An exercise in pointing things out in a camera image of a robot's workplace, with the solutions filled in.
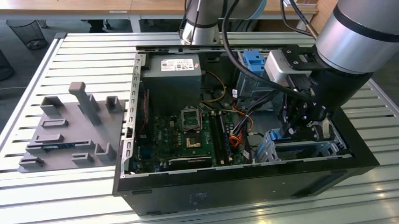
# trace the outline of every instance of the ram slot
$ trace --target ram slot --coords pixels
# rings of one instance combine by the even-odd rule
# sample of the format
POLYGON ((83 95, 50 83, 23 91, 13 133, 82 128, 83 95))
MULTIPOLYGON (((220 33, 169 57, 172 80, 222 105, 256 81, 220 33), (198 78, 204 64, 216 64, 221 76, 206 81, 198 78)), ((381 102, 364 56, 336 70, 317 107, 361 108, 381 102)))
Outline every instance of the ram slot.
POLYGON ((213 112, 209 113, 209 128, 213 142, 214 158, 218 165, 228 164, 228 157, 224 149, 224 135, 220 123, 220 116, 213 112))
POLYGON ((222 147, 224 147, 224 151, 225 151, 225 159, 226 159, 228 163, 230 163, 230 161, 232 161, 232 152, 230 152, 229 141, 228 141, 228 131, 226 131, 225 126, 224 126, 224 120, 222 120, 221 112, 218 112, 217 116, 218 116, 221 131, 222 131, 221 133, 222 133, 222 147))

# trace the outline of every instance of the trash bin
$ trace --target trash bin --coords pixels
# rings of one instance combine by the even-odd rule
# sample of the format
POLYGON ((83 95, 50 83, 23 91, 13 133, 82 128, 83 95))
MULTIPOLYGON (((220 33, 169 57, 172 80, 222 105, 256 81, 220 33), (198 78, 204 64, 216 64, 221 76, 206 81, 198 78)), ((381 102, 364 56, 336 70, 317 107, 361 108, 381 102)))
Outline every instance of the trash bin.
POLYGON ((6 25, 29 50, 37 50, 47 44, 35 20, 6 20, 6 25))
POLYGON ((0 50, 0 81, 13 74, 11 66, 0 50))

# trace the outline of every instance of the green circuit board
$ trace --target green circuit board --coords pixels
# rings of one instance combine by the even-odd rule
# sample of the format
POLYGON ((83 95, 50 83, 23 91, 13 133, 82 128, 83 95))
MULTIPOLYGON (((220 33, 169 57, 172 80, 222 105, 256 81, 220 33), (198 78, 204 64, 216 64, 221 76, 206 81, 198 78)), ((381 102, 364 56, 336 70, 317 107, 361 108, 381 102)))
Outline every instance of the green circuit board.
MULTIPOLYGON (((154 117, 153 121, 153 144, 141 148, 138 165, 143 172, 158 172, 158 162, 174 158, 210 157, 212 166, 217 166, 209 129, 208 113, 198 114, 200 130, 182 130, 180 114, 172 116, 154 117)), ((225 129, 233 128, 232 114, 222 115, 225 129)), ((184 124, 194 125, 196 113, 184 115, 184 124)), ((241 154, 232 156, 232 165, 241 163, 241 154)))

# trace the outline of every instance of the motherboard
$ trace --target motherboard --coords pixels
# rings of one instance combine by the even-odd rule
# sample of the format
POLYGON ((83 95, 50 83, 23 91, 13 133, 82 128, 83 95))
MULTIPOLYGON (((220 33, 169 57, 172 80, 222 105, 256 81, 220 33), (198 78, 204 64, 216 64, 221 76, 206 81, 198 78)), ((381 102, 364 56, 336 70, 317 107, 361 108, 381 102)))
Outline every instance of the motherboard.
POLYGON ((152 142, 137 148, 133 170, 152 173, 241 164, 241 153, 228 143, 232 128, 229 112, 186 107, 180 114, 154 117, 152 142))

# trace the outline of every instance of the white label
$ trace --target white label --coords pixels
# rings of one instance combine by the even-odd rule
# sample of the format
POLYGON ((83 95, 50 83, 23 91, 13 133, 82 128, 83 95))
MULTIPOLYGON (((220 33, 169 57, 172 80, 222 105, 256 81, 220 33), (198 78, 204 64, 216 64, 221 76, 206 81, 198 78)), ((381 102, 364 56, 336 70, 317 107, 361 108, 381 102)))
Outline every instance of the white label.
POLYGON ((119 10, 111 10, 109 13, 126 13, 126 11, 119 11, 119 10))
POLYGON ((161 61, 161 71, 193 70, 192 59, 165 59, 161 61))
POLYGON ((249 153, 245 150, 242 151, 242 156, 246 158, 246 160, 249 159, 249 153))
POLYGON ((232 97, 237 98, 237 90, 232 90, 230 93, 232 93, 232 97))
POLYGON ((57 148, 57 146, 43 146, 42 148, 57 148))

